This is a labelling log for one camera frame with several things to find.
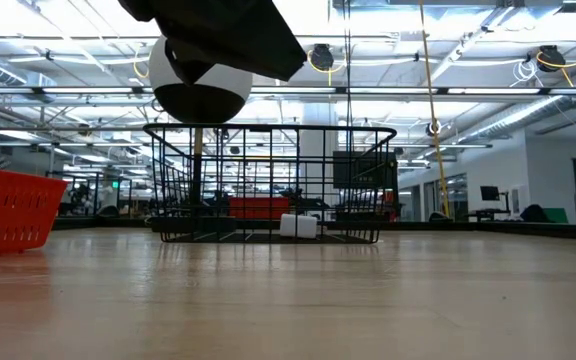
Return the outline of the large white wall charger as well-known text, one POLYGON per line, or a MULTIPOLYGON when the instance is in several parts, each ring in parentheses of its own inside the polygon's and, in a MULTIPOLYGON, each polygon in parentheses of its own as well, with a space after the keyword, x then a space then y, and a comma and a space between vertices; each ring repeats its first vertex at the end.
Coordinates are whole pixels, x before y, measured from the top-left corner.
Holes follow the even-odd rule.
POLYGON ((313 216, 298 215, 296 217, 295 235, 303 239, 315 239, 317 236, 318 219, 313 216))

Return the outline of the red storage bin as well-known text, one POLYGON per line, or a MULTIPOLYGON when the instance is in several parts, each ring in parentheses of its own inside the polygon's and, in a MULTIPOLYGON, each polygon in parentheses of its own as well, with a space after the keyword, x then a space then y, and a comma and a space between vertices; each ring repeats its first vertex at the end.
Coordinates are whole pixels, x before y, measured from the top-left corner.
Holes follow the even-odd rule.
POLYGON ((237 219, 279 220, 290 211, 290 200, 285 197, 231 197, 229 215, 237 219))

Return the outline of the white globe table lamp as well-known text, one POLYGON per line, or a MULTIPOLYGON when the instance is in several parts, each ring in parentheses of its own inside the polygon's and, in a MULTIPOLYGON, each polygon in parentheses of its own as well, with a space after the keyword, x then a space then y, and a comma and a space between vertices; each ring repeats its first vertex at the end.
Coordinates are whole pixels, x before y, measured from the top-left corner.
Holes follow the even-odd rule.
POLYGON ((199 77, 190 81, 182 79, 175 71, 184 64, 182 52, 173 48, 172 40, 160 36, 150 54, 149 79, 163 110, 191 127, 193 143, 189 160, 189 194, 179 209, 158 216, 153 229, 161 233, 182 234, 231 232, 236 229, 234 218, 203 206, 203 131, 226 123, 243 109, 252 89, 252 74, 220 64, 205 70, 202 64, 190 61, 188 65, 200 71, 199 77))

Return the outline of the black display panel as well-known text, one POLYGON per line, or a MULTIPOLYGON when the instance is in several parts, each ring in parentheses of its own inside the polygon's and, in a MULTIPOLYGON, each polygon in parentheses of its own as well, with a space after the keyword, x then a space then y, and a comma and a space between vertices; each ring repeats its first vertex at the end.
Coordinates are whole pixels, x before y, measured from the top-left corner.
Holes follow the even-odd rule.
POLYGON ((397 186, 397 170, 394 152, 333 153, 335 189, 392 189, 397 186))

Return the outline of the red plastic basket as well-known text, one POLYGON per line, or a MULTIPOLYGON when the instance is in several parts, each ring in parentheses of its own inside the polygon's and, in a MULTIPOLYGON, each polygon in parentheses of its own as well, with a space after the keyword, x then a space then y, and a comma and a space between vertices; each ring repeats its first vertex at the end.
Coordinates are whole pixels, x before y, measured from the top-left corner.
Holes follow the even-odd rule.
POLYGON ((45 245, 67 183, 0 170, 0 255, 45 245))

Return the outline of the black bag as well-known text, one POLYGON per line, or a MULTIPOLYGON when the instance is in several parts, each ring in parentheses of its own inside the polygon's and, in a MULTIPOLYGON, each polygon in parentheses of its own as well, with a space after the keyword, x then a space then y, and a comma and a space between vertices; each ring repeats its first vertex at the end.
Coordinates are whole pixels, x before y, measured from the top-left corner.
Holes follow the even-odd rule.
POLYGON ((528 223, 550 223, 548 215, 544 209, 537 204, 531 204, 526 207, 520 214, 520 218, 523 222, 528 223))

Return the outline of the green panel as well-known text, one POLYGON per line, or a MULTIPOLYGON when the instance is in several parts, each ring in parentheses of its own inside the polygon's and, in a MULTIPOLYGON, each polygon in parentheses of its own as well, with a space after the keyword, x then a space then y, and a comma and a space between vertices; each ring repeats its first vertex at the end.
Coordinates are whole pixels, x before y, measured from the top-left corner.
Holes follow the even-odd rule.
POLYGON ((568 216, 564 208, 544 208, 544 214, 552 223, 568 224, 568 216))

